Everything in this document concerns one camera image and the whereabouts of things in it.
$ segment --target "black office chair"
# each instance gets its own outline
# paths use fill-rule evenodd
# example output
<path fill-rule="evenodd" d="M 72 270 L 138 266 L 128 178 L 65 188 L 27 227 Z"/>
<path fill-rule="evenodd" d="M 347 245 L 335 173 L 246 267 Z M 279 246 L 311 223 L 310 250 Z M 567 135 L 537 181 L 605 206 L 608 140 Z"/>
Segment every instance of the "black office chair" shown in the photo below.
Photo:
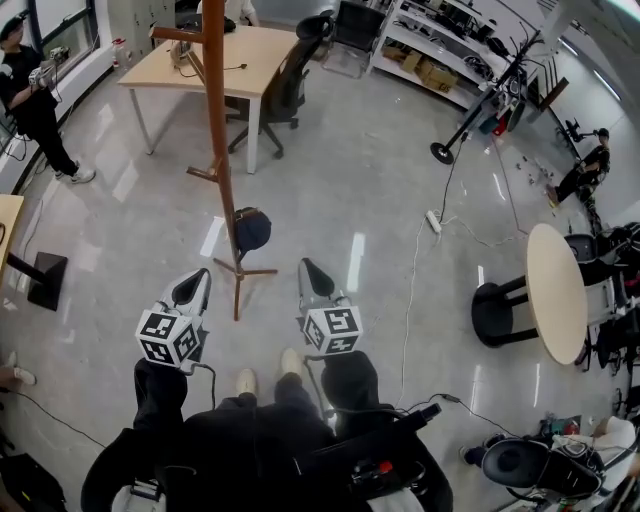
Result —
<path fill-rule="evenodd" d="M 309 74 L 309 70 L 304 71 L 304 68 L 322 44 L 322 40 L 331 33 L 333 27 L 331 14 L 333 11 L 325 11 L 318 16 L 305 18 L 298 24 L 296 34 L 300 39 L 291 50 L 284 70 L 271 81 L 265 92 L 260 112 L 260 132 L 264 130 L 267 137 L 278 148 L 274 153 L 275 158 L 280 159 L 284 156 L 284 147 L 269 125 L 289 123 L 292 130 L 298 127 L 298 119 L 295 115 L 298 113 L 298 108 L 305 102 L 303 81 Z M 225 105 L 239 111 L 238 114 L 227 114 L 227 121 L 249 120 L 248 100 L 225 97 Z M 249 127 L 242 130 L 240 135 L 231 141 L 229 153 L 233 153 L 236 146 L 248 134 Z"/>
<path fill-rule="evenodd" d="M 371 9 L 366 5 L 347 2 L 345 0 L 340 2 L 340 9 L 338 10 L 331 45 L 333 47 L 334 43 L 339 43 L 350 48 L 355 48 L 366 55 L 366 60 L 360 65 L 360 75 L 356 78 L 362 75 L 362 71 L 368 63 L 369 54 L 373 49 L 373 43 L 380 33 L 380 26 L 384 18 L 384 13 Z M 327 60 L 325 60 L 322 65 L 323 69 L 340 73 L 340 71 L 325 67 L 326 63 Z"/>

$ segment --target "white sneaker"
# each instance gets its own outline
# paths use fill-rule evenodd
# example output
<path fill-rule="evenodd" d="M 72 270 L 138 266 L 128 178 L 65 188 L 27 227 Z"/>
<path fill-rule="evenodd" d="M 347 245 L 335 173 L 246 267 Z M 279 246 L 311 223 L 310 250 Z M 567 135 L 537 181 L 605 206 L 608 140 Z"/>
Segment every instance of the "white sneaker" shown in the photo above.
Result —
<path fill-rule="evenodd" d="M 27 386 L 33 386 L 36 383 L 36 376 L 33 373 L 28 372 L 27 370 L 24 370 L 22 368 L 14 368 L 13 376 L 16 379 L 24 382 Z"/>
<path fill-rule="evenodd" d="M 302 359 L 300 359 L 300 356 L 295 350 L 288 348 L 282 353 L 280 369 L 282 370 L 282 375 L 295 373 L 296 375 L 302 376 Z"/>
<path fill-rule="evenodd" d="M 251 393 L 254 396 L 258 396 L 258 379 L 256 373 L 249 368 L 245 368 L 238 374 L 238 380 L 236 381 L 236 395 L 240 396 L 242 393 Z"/>
<path fill-rule="evenodd" d="M 71 176 L 69 182 L 72 185 L 76 185 L 79 183 L 89 183 L 95 177 L 96 171 L 94 169 L 78 169 L 76 173 Z"/>
<path fill-rule="evenodd" d="M 9 357 L 7 358 L 7 362 L 4 363 L 2 366 L 4 366 L 5 368 L 14 368 L 17 363 L 18 363 L 18 354 L 16 354 L 15 350 L 12 350 L 11 354 L 9 354 Z"/>

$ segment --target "wooden coat rack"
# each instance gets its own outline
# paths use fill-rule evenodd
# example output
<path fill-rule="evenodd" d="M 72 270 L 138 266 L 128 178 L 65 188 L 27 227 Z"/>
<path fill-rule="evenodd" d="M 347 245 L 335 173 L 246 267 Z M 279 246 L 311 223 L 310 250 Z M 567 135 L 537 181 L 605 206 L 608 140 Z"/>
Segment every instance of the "wooden coat rack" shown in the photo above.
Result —
<path fill-rule="evenodd" d="M 207 105 L 209 108 L 209 129 L 215 155 L 211 169 L 208 172 L 190 168 L 189 174 L 213 181 L 220 188 L 224 217 L 227 222 L 231 256 L 230 265 L 218 258 L 213 261 L 222 268 L 233 272 L 236 278 L 235 299 L 233 304 L 233 319 L 239 320 L 240 283 L 248 275 L 277 274 L 275 269 L 244 270 L 240 263 L 240 251 L 236 243 L 236 216 L 233 206 L 233 190 L 229 172 L 229 155 L 227 153 L 227 128 L 225 122 L 224 105 L 224 0 L 203 0 L 202 2 L 202 32 L 178 30 L 174 28 L 154 27 L 151 37 L 159 39 L 173 39 L 188 41 L 202 45 L 202 60 L 193 52 L 187 58 L 194 71 L 205 85 Z"/>

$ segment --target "person sitting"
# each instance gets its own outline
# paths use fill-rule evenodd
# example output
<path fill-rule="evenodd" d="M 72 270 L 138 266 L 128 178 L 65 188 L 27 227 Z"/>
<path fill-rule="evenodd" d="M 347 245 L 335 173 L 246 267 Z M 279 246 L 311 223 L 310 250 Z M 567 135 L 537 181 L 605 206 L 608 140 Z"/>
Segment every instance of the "person sitting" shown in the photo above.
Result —
<path fill-rule="evenodd" d="M 557 187 L 547 185 L 549 199 L 554 205 L 559 205 L 567 197 L 585 185 L 597 185 L 601 174 L 608 172 L 610 150 L 609 150 L 609 130 L 600 128 L 598 130 L 598 141 L 600 144 L 593 149 L 585 158 L 576 165 L 560 182 Z"/>
<path fill-rule="evenodd" d="M 202 0 L 198 4 L 197 13 L 202 14 Z M 225 0 L 224 15 L 236 25 L 240 24 L 241 18 L 245 18 L 252 26 L 260 26 L 260 21 L 256 15 L 256 9 L 253 7 L 251 0 Z"/>
<path fill-rule="evenodd" d="M 388 410 L 371 413 L 372 409 L 393 408 L 377 402 L 377 374 L 362 352 L 329 359 L 322 377 L 327 396 L 340 393 L 336 407 L 367 410 L 367 414 L 354 415 L 358 420 L 350 425 L 338 421 L 336 434 L 322 421 L 303 388 L 302 361 L 293 349 L 282 354 L 275 403 L 258 406 L 256 374 L 245 369 L 238 375 L 235 397 L 184 422 L 180 408 L 187 395 L 185 375 L 141 359 L 134 374 L 138 412 L 133 429 L 124 429 L 89 470 L 82 488 L 82 510 L 110 512 L 122 487 L 136 478 L 155 478 L 170 512 L 211 508 L 371 511 L 375 506 L 370 508 L 371 502 L 382 498 L 367 502 L 356 497 L 347 485 L 329 479 L 334 471 L 330 476 L 302 475 L 295 459 L 334 446 L 345 439 L 341 432 L 359 436 L 377 429 L 380 422 L 393 421 Z M 329 364 L 336 365 L 335 373 L 329 371 Z M 413 445 L 410 451 L 413 456 Z M 399 494 L 403 503 L 413 505 L 411 510 L 420 510 L 422 500 L 427 500 L 429 512 L 452 512 L 449 483 L 431 461 L 421 459 L 429 488 L 420 500 L 406 488 L 383 498 Z M 227 506 L 215 506 L 224 500 Z"/>

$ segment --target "round wooden tabletop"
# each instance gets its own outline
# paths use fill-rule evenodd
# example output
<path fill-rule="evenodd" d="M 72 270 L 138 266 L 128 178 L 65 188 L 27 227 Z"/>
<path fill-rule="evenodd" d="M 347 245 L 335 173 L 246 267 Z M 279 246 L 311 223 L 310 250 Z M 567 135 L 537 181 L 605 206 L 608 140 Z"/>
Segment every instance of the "round wooden tabletop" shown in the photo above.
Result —
<path fill-rule="evenodd" d="M 540 339 L 560 364 L 573 363 L 587 334 L 587 292 L 569 244 L 548 224 L 529 235 L 526 278 Z"/>

